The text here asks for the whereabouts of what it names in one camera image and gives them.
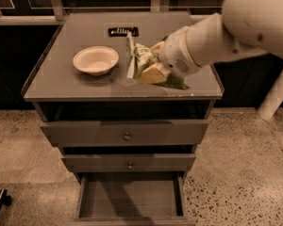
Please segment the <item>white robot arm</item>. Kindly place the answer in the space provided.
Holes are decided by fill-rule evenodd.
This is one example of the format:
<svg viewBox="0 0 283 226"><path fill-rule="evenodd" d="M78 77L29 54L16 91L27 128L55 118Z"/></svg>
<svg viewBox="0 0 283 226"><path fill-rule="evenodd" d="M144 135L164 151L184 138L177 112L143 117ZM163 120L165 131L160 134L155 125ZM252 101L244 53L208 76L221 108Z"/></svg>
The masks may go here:
<svg viewBox="0 0 283 226"><path fill-rule="evenodd" d="M155 45L158 59L138 81L158 84L171 74L185 77L216 62L267 53L283 59L283 0L224 0L222 11L184 26ZM258 113L269 120L283 102L283 70Z"/></svg>

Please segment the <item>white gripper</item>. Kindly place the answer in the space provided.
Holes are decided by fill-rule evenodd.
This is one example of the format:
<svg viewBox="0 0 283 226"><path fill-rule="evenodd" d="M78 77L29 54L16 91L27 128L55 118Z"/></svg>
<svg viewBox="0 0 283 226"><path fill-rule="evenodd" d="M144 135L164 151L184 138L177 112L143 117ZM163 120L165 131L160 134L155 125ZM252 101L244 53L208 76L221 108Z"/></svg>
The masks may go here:
<svg viewBox="0 0 283 226"><path fill-rule="evenodd" d="M188 49L188 29L188 26L184 26L150 48L151 51L159 51L161 63L156 62L143 70L138 77L139 83L159 84L165 82L171 72L186 77L200 71L201 67L192 60Z"/></svg>

